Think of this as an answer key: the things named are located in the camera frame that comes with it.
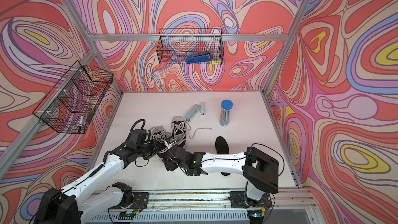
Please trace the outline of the black canvas sneaker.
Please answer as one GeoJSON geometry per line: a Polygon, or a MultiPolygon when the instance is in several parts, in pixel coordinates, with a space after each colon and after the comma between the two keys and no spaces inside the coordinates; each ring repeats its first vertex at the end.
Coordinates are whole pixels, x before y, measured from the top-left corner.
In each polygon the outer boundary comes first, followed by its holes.
{"type": "Polygon", "coordinates": [[[213,128],[197,128],[193,133],[192,127],[182,116],[175,116],[171,122],[172,139],[173,143],[178,147],[184,148],[187,143],[187,139],[193,139],[198,131],[202,130],[214,130],[213,128]]]}
{"type": "Polygon", "coordinates": [[[153,127],[150,129],[151,139],[154,141],[157,148],[157,156],[163,159],[169,152],[169,137],[170,135],[162,126],[153,127]]]}

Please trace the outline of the black shoe insole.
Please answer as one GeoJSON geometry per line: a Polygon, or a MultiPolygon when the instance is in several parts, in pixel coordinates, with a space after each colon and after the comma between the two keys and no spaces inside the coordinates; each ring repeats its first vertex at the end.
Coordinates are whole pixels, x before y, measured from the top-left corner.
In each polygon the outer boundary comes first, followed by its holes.
{"type": "Polygon", "coordinates": [[[215,148],[218,155],[228,155],[230,153],[227,141],[221,136],[216,138],[215,148]]]}

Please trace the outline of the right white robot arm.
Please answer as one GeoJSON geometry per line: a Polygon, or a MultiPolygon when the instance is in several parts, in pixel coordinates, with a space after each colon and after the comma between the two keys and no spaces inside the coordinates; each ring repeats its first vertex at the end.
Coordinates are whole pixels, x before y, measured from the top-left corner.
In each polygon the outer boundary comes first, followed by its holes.
{"type": "Polygon", "coordinates": [[[246,197],[254,201],[260,201],[264,194],[279,192],[279,161],[253,146],[236,154],[190,153],[182,147],[173,146],[162,162],[167,171],[180,168],[187,176],[213,173],[241,175],[247,180],[246,197]]]}

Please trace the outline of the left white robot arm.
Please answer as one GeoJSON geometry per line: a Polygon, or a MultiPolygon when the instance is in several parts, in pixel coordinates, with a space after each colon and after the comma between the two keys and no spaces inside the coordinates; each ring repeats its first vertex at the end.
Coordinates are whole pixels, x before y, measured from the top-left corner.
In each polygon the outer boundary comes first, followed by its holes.
{"type": "Polygon", "coordinates": [[[135,203],[131,186],[117,182],[105,192],[94,196],[99,186],[135,163],[138,158],[149,160],[157,152],[151,132],[131,130],[126,140],[111,151],[103,161],[74,182],[61,189],[51,188],[41,198],[39,208],[31,218],[34,224],[84,224],[101,212],[135,203]]]}

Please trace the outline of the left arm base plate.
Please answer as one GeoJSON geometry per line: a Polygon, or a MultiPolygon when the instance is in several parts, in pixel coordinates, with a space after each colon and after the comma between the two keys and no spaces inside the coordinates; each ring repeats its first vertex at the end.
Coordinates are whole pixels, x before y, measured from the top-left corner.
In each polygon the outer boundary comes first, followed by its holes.
{"type": "Polygon", "coordinates": [[[109,209],[136,209],[143,210],[148,205],[148,192],[133,192],[130,196],[123,197],[121,203],[109,209]]]}

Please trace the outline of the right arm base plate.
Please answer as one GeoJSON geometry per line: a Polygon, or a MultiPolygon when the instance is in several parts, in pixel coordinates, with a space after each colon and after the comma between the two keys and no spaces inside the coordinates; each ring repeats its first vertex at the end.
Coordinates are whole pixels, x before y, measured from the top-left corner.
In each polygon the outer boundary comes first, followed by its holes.
{"type": "Polygon", "coordinates": [[[244,191],[230,191],[228,199],[232,208],[261,207],[269,209],[273,206],[269,193],[264,193],[260,200],[253,200],[248,198],[244,191]]]}

